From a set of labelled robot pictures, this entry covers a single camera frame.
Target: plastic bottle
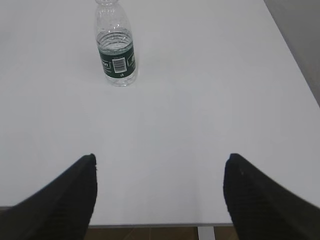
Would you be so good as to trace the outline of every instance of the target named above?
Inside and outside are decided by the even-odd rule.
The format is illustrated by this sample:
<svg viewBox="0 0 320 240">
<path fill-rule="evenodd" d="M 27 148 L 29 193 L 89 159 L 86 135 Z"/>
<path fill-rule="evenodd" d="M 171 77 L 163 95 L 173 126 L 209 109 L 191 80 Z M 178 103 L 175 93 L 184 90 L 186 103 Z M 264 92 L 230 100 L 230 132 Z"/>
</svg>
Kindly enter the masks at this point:
<svg viewBox="0 0 320 240">
<path fill-rule="evenodd" d="M 95 1 L 95 39 L 105 77 L 114 86 L 128 86 L 137 77 L 130 22 L 118 0 Z"/>
</svg>

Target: gray wall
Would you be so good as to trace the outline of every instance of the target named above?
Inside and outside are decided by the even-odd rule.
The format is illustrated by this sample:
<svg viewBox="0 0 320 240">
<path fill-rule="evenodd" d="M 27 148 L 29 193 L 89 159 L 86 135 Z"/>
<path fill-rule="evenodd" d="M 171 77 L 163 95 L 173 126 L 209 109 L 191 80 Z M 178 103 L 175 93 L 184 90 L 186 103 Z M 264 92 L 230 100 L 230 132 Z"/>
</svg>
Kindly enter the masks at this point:
<svg viewBox="0 0 320 240">
<path fill-rule="evenodd" d="M 320 105 L 320 0 L 264 0 Z"/>
</svg>

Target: floor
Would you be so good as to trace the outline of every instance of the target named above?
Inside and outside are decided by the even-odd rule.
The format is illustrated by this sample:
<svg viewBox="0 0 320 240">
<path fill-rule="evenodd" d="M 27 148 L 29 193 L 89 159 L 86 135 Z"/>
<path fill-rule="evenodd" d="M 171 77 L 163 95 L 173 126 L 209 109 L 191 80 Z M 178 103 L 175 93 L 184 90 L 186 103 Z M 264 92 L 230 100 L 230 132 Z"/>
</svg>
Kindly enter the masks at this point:
<svg viewBox="0 0 320 240">
<path fill-rule="evenodd" d="M 215 227 L 216 240 L 238 240 L 231 226 Z M 89 229 L 84 240 L 198 240 L 197 227 Z"/>
<path fill-rule="evenodd" d="M 320 105 L 320 1 L 264 2 Z"/>
</svg>

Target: green label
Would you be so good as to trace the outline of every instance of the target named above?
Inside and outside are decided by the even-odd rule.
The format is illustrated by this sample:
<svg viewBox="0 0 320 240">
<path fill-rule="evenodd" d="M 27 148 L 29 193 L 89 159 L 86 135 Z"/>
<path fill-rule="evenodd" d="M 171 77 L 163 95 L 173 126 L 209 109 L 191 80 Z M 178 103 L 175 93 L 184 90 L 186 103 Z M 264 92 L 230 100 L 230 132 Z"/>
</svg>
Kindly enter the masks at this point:
<svg viewBox="0 0 320 240">
<path fill-rule="evenodd" d="M 136 69 L 134 47 L 119 55 L 106 55 L 99 51 L 103 71 L 111 78 L 121 79 L 130 76 Z"/>
</svg>

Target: white table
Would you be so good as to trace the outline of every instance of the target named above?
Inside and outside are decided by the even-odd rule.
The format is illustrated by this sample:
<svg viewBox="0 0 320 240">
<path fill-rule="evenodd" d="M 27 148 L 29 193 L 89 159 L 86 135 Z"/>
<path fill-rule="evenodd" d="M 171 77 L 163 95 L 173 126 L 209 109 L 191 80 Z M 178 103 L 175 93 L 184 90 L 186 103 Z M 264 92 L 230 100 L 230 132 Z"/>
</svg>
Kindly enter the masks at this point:
<svg viewBox="0 0 320 240">
<path fill-rule="evenodd" d="M 0 206 L 95 153 L 92 225 L 227 224 L 240 153 L 320 207 L 320 110 L 262 0 L 122 0 L 138 78 L 104 79 L 94 0 L 0 2 Z"/>
</svg>

